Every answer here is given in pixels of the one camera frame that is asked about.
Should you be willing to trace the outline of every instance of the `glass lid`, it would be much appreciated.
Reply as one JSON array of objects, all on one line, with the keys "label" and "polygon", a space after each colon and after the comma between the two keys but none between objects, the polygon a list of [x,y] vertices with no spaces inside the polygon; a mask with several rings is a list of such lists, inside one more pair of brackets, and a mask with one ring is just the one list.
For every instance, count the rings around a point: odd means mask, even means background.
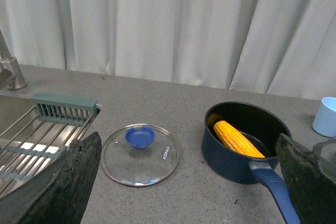
[{"label": "glass lid", "polygon": [[179,144],[164,128],[133,124],[107,139],[102,149],[102,168],[121,184],[150,186],[175,170],[180,155]]}]

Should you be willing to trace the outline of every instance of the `navy blue saucepan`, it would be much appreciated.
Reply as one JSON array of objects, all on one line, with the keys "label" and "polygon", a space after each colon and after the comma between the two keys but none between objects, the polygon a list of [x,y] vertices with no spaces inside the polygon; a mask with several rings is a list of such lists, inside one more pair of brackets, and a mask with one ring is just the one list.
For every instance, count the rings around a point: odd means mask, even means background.
[{"label": "navy blue saucepan", "polygon": [[[225,147],[213,129],[221,120],[238,129],[266,158],[245,156]],[[259,182],[266,186],[285,222],[297,224],[300,220],[291,204],[286,184],[274,171],[278,165],[275,145],[280,133],[291,136],[286,125],[272,113],[248,103],[223,102],[206,113],[202,152],[209,166],[226,179],[241,184]]]}]

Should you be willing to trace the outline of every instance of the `countertop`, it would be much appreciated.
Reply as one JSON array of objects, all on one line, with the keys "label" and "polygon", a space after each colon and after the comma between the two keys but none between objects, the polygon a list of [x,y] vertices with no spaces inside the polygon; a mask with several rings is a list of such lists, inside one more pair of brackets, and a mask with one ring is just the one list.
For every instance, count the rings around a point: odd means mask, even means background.
[{"label": "countertop", "polygon": [[[215,89],[103,74],[22,66],[28,87],[92,97],[103,106],[87,134],[98,131],[102,144],[134,123],[158,125],[181,146],[176,170],[148,187],[128,187],[99,167],[82,219],[92,223],[285,223],[270,192],[261,184],[241,185],[216,174],[201,143],[204,116],[213,105],[241,101],[260,106],[284,121],[293,139],[307,148],[328,138],[311,127],[320,101]],[[278,165],[276,172],[281,175]]]}]

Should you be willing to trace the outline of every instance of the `corn on the cob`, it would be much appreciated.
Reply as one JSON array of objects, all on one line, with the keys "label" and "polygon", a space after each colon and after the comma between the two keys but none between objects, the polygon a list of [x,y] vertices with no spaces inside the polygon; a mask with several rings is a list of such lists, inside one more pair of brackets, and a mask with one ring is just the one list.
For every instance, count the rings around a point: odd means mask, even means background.
[{"label": "corn on the cob", "polygon": [[246,137],[226,121],[217,122],[214,130],[219,140],[231,150],[251,157],[265,157]]}]

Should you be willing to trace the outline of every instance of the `stainless steel sink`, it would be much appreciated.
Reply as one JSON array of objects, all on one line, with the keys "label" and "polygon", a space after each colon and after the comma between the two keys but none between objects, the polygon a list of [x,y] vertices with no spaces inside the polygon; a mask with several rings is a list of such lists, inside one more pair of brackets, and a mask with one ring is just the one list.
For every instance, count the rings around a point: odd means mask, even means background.
[{"label": "stainless steel sink", "polygon": [[30,97],[0,91],[0,198],[52,163],[89,127],[46,122]]}]

